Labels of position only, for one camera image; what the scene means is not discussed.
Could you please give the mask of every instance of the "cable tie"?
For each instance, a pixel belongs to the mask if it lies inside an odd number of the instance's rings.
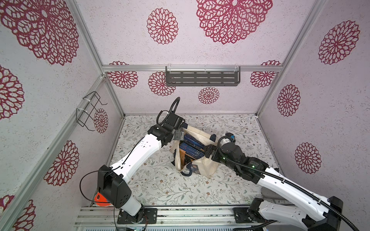
[[[87,113],[87,111],[85,109],[83,109],[83,108],[78,108],[78,109],[81,109],[81,110],[83,110],[83,111],[85,111]]]

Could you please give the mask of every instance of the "wallpaper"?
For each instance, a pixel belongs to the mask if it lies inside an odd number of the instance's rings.
[[[226,132],[236,136],[236,143],[247,156],[277,167],[261,129],[251,115],[185,115],[187,124],[221,137]],[[126,155],[155,124],[156,116],[127,116],[112,163]],[[261,198],[261,187],[235,175],[220,165],[211,179],[193,173],[185,177],[175,171],[171,144],[155,152],[136,171],[128,183],[132,194],[144,205],[250,204]]]
[[[104,64],[284,60],[313,0],[77,0]]]
[[[242,72],[238,86],[167,86],[164,72],[108,72],[125,113],[168,110],[179,96],[179,113],[255,113],[275,72]]]
[[[105,84],[101,85],[98,94],[101,96],[100,101],[105,105],[98,102],[97,110],[88,106],[86,110],[88,112],[93,110],[94,119],[89,118],[86,127],[77,125],[37,186],[13,230],[71,230],[80,208],[90,204],[80,193],[81,177],[105,164],[120,122],[120,115]],[[104,112],[104,115],[102,119],[98,119],[101,112]],[[84,178],[82,191],[87,198],[93,198],[96,180],[96,174]],[[10,194],[0,199],[0,212],[7,207],[12,198],[13,195]]]
[[[309,1],[79,1],[104,64],[281,65]],[[237,87],[169,87],[164,72],[108,72],[125,113],[255,113],[275,72],[242,72]]]
[[[64,1],[0,0],[0,41],[3,198],[17,192],[99,74]]]
[[[370,226],[369,10],[329,1],[260,117],[286,176],[343,200],[360,230]]]

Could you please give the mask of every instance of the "black cable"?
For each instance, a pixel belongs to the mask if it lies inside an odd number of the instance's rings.
[[[113,221],[114,221],[114,226],[116,226],[116,229],[118,231],[117,225],[115,223],[115,215],[114,215],[115,207],[113,206]]]
[[[255,230],[255,229],[259,229],[259,228],[263,228],[265,226],[268,226],[269,224],[272,224],[274,222],[277,222],[277,221],[271,220],[271,221],[265,222],[263,224],[255,225],[255,226],[252,226],[252,227],[249,227],[249,228],[233,228],[232,231]]]
[[[163,111],[161,111],[158,115],[157,115],[157,119],[155,120],[156,122],[157,122],[157,124],[159,124],[159,117],[161,116],[161,114],[162,114],[162,112],[168,112],[169,113],[169,111],[167,111],[167,110],[163,110]]]
[[[148,217],[146,215],[144,215],[145,217],[145,227],[142,231],[145,231],[147,229],[147,226],[148,226]]]
[[[349,227],[351,227],[351,229],[353,229],[354,231],[359,231],[359,229],[348,219],[348,218],[346,218],[342,213],[340,213],[339,211],[337,211],[335,208],[333,208],[332,206],[330,206],[330,205],[328,205],[326,202],[323,202],[320,198],[318,198],[317,196],[315,196],[315,195],[313,195],[312,193],[310,193],[310,192],[308,192],[307,190],[305,190],[305,189],[303,189],[302,187],[300,187],[299,185],[296,185],[295,183],[293,183],[293,182],[290,182],[290,181],[288,181],[288,180],[286,180],[286,179],[284,179],[284,178],[282,178],[282,177],[279,177],[279,176],[277,176],[277,175],[275,175],[275,174],[271,174],[271,173],[268,173],[268,172],[265,172],[265,171],[261,171],[261,170],[257,170],[257,169],[255,169],[255,168],[253,168],[253,167],[250,167],[250,166],[248,166],[248,165],[245,165],[245,164],[242,164],[242,163],[240,163],[240,162],[238,162],[238,161],[234,161],[234,160],[231,160],[231,159],[229,159],[227,156],[225,156],[224,154],[224,152],[222,151],[222,149],[220,148],[220,144],[221,144],[221,141],[223,140],[223,139],[229,139],[230,141],[232,141],[231,140],[231,138],[230,137],[228,137],[228,136],[223,136],[223,137],[221,137],[219,140],[218,140],[218,143],[217,143],[217,150],[218,150],[218,152],[220,153],[220,155],[225,159],[225,160],[227,160],[227,161],[229,161],[229,162],[231,162],[231,163],[234,163],[234,164],[237,164],[237,165],[240,165],[240,166],[242,166],[242,167],[245,167],[245,168],[248,168],[248,169],[253,169],[254,171],[256,171],[256,172],[259,172],[259,173],[262,173],[262,174],[264,174],[264,175],[267,175],[267,176],[271,176],[271,177],[273,177],[273,178],[276,178],[276,179],[278,179],[278,180],[280,180],[280,181],[283,181],[284,183],[287,183],[287,184],[289,184],[290,186],[292,186],[292,187],[294,187],[294,188],[296,188],[296,189],[298,189],[299,191],[301,191],[301,192],[303,192],[304,194],[306,194],[306,195],[308,195],[309,197],[311,197],[313,200],[315,200],[315,201],[317,201],[318,203],[320,203],[321,205],[323,205],[323,206],[325,206],[326,208],[328,208],[330,211],[332,211],[333,213],[335,213],[337,216],[339,216],[345,223],[347,223],[347,225],[349,226]]]
[[[168,114],[166,115],[166,117],[164,118],[164,120],[161,122],[161,123],[158,123],[157,122],[157,124],[158,125],[163,125],[164,124],[164,122],[165,122],[165,120],[168,118],[168,116],[169,116],[169,113],[175,113],[176,112],[176,109],[177,109],[177,105],[179,105],[179,102],[180,102],[180,97],[177,97],[176,99],[175,99],[175,101],[171,104],[171,107],[169,108],[169,110],[168,110]]]
[[[128,154],[127,158],[123,161],[123,163],[122,163],[122,164],[124,164],[124,163],[126,162],[126,160],[127,160],[127,159],[128,159],[128,157],[130,156],[130,154],[132,153],[132,151],[135,149],[135,147],[139,144],[139,142],[140,142],[143,138],[141,138],[141,139],[140,139],[140,140],[135,144],[135,146],[131,149],[130,153]],[[110,202],[94,201],[94,200],[90,200],[89,198],[87,198],[87,197],[84,195],[84,193],[82,192],[82,189],[81,189],[81,183],[82,183],[82,180],[83,180],[87,175],[89,175],[89,174],[91,174],[91,173],[94,173],[94,172],[105,172],[105,173],[106,173],[106,172],[109,172],[109,171],[114,171],[114,170],[118,169],[119,167],[121,167],[121,165],[119,165],[119,166],[118,166],[118,167],[116,167],[115,169],[111,169],[111,170],[107,170],[107,171],[95,170],[95,171],[91,171],[91,172],[87,173],[86,175],[84,175],[84,176],[81,178],[81,180],[80,180],[80,192],[81,192],[82,196],[83,196],[86,200],[91,201],[91,202],[94,202],[94,203],[110,204]]]

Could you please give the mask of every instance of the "mounting plate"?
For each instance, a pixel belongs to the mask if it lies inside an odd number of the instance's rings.
[[[236,223],[250,223],[252,220],[249,218],[248,208],[233,208],[234,218]]]
[[[144,215],[148,217],[148,224],[155,224],[157,222],[157,211],[156,208],[144,208],[143,219],[138,224],[145,224],[146,220]],[[133,224],[129,219],[127,219],[128,213],[125,211],[120,211],[118,215],[117,224]]]

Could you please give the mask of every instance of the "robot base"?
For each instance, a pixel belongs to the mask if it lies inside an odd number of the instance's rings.
[[[157,209],[156,208],[145,208],[143,213],[143,218],[138,222],[135,223],[132,221],[131,216],[125,212],[120,211],[120,214],[118,215],[117,224],[125,225],[125,224],[145,224],[146,219],[144,215],[148,218],[148,224],[155,224],[157,222]]]

